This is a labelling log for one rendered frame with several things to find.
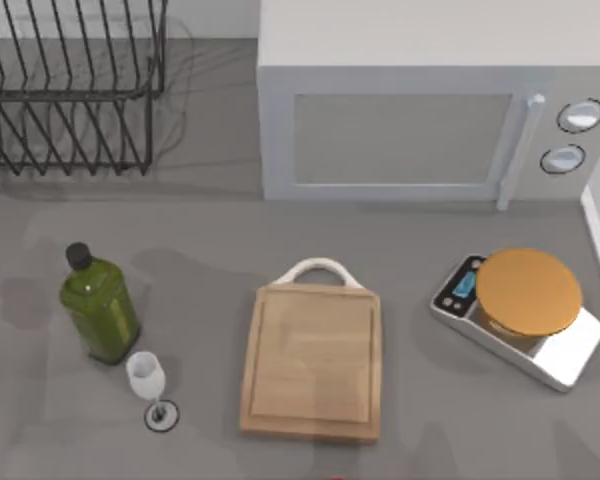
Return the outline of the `silver kitchen scale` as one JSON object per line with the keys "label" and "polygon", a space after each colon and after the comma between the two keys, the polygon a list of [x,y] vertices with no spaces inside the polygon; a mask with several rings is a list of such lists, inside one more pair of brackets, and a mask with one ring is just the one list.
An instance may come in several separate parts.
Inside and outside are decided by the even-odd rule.
{"label": "silver kitchen scale", "polygon": [[476,296],[477,271],[488,256],[466,256],[433,296],[431,311],[529,376],[556,391],[570,391],[600,344],[600,321],[583,305],[568,328],[551,336],[513,336],[496,328],[483,316]]}

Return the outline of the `wooden cutting board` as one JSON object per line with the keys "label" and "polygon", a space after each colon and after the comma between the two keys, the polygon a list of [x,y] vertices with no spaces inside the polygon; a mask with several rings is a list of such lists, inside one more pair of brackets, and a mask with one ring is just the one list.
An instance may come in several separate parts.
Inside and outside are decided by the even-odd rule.
{"label": "wooden cutting board", "polygon": [[299,261],[256,292],[243,432],[337,442],[380,436],[381,304],[341,263]]}

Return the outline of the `small microwave knob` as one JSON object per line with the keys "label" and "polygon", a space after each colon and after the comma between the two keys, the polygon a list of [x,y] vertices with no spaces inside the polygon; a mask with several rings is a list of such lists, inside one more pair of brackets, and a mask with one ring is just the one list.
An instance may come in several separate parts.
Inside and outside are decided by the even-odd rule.
{"label": "small microwave knob", "polygon": [[549,175],[563,175],[577,170],[585,160],[586,152],[578,145],[569,144],[546,151],[539,165]]}

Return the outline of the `green bottle with black cap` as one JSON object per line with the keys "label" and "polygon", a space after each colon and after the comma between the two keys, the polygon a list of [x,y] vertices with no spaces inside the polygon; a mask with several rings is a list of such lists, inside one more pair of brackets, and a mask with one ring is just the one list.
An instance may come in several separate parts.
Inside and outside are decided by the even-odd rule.
{"label": "green bottle with black cap", "polygon": [[60,302],[86,353],[102,364],[117,365],[141,331],[124,274],[83,242],[68,245],[65,255],[71,271],[61,285]]}

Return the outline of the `pale microwave oven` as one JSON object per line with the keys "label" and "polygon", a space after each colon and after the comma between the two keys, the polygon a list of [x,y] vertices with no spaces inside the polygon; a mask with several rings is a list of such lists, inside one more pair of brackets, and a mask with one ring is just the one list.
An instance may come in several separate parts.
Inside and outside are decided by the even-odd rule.
{"label": "pale microwave oven", "polygon": [[[507,67],[546,105],[510,201],[578,199],[600,162],[600,124],[563,132],[567,104],[600,101],[600,0],[262,0],[261,67]],[[586,160],[545,173],[550,150],[580,146]]]}

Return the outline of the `large microwave knob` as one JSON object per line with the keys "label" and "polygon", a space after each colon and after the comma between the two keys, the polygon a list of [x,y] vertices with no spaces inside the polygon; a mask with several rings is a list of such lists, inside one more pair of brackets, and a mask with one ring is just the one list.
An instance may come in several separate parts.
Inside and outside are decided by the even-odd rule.
{"label": "large microwave knob", "polygon": [[569,134],[580,134],[600,124],[600,101],[589,98],[565,105],[557,116],[558,127]]}

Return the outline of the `clear wine glass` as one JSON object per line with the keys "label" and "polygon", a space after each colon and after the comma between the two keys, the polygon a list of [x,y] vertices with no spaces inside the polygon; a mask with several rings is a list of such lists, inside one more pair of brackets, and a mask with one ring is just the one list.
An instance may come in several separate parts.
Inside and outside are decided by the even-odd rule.
{"label": "clear wine glass", "polygon": [[133,353],[126,361],[125,370],[132,391],[148,403],[143,420],[154,433],[167,433],[179,422],[177,404],[165,399],[166,374],[158,357],[149,351]]}

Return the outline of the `microwave door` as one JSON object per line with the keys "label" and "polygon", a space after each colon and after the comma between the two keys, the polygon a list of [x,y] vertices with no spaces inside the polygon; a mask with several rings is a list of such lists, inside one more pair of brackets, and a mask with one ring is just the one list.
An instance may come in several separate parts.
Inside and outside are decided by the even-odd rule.
{"label": "microwave door", "polygon": [[492,201],[531,89],[507,67],[261,67],[265,196]]}

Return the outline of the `orange round lid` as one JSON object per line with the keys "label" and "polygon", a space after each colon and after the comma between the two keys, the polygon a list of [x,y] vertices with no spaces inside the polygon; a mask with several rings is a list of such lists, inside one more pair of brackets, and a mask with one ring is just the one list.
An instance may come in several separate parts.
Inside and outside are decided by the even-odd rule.
{"label": "orange round lid", "polygon": [[476,296],[490,324],[529,338],[565,330],[583,306],[573,272],[533,248],[506,248],[488,256],[477,271]]}

